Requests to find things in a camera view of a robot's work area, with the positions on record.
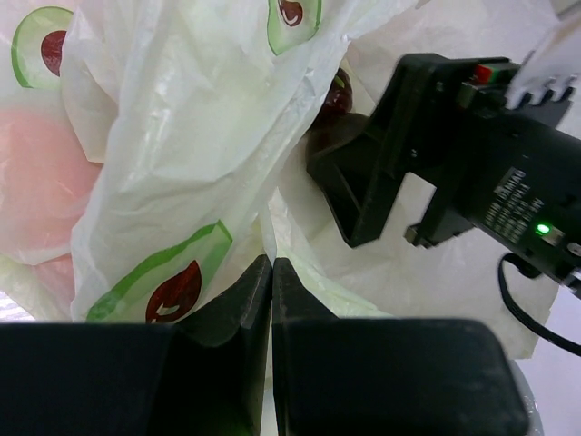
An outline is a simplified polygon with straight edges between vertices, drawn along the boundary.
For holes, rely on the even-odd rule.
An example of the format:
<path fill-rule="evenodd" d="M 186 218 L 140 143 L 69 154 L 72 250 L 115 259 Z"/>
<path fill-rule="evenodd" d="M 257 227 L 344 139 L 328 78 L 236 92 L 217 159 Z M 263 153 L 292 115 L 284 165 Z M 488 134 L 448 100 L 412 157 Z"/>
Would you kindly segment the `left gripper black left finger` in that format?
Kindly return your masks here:
<path fill-rule="evenodd" d="M 257 435 L 271 262 L 175 324 L 1 326 L 4 435 Z"/>

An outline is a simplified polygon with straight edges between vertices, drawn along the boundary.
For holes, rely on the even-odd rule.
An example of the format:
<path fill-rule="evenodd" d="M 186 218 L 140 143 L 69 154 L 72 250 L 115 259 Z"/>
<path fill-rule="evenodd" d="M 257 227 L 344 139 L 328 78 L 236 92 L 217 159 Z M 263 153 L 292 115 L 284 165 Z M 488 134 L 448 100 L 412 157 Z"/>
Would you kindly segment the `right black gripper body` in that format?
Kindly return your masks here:
<path fill-rule="evenodd" d="M 580 289 L 580 142 L 558 130 L 568 96 L 505 91 L 506 58 L 402 56 L 368 125 L 380 167 L 395 187 L 415 174 L 435 191 L 408 242 L 435 247 L 479 229 L 528 273 Z"/>

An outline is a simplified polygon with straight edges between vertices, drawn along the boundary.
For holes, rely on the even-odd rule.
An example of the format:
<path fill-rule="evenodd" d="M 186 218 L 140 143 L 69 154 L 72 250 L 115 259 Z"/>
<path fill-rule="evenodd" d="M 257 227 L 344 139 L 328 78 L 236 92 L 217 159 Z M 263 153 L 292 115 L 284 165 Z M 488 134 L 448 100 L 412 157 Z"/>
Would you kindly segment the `translucent plastic bag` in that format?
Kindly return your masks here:
<path fill-rule="evenodd" d="M 305 173 L 338 68 L 369 112 L 398 58 L 521 56 L 547 1 L 4 1 L 1 289 L 39 321 L 177 322 L 264 253 L 338 316 L 484 322 L 512 359 L 537 337 L 501 302 L 479 230 L 350 249 Z"/>

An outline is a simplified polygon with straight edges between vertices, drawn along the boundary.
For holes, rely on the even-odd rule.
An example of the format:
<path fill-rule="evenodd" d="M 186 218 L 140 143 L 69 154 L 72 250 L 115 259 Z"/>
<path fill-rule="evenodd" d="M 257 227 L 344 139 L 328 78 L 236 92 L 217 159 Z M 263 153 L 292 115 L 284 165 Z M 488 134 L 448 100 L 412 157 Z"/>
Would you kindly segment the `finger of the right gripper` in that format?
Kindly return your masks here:
<path fill-rule="evenodd" d="M 369 185 L 370 158 L 351 142 L 362 133 L 368 117 L 344 114 L 317 121 L 309 130 L 306 171 L 322 192 L 343 241 L 362 245 L 355 235 Z"/>

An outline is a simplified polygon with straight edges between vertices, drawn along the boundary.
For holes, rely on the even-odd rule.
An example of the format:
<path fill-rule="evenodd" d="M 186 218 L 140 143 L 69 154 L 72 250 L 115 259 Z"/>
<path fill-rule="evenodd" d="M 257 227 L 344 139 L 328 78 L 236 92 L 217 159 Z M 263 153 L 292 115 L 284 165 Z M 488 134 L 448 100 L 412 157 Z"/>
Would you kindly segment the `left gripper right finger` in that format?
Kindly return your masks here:
<path fill-rule="evenodd" d="M 466 319 L 340 318 L 279 258 L 273 394 L 282 435 L 524 435 L 493 332 Z"/>

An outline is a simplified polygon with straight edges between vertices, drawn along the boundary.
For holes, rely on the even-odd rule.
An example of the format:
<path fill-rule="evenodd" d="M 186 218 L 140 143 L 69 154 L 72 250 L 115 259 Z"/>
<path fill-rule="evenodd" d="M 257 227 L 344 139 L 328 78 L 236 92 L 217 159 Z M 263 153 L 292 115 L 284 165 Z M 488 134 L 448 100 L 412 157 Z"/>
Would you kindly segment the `dark purple fake fruit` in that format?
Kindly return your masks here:
<path fill-rule="evenodd" d="M 352 87 L 347 72 L 339 68 L 311 129 L 317 129 L 348 114 L 353 106 Z"/>

